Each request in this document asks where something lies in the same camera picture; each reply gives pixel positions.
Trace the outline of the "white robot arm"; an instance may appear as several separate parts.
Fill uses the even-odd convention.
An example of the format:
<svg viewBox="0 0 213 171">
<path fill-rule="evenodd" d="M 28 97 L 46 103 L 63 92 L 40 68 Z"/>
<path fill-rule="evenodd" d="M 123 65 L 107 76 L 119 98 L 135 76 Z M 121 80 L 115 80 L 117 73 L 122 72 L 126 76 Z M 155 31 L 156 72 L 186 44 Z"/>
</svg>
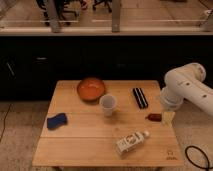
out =
<svg viewBox="0 0 213 171">
<path fill-rule="evenodd" d="M 199 63 L 189 63 L 169 70 L 164 76 L 165 86 L 159 100 L 167 111 L 176 111 L 188 100 L 213 116 L 213 88 L 203 83 L 206 70 Z"/>
</svg>

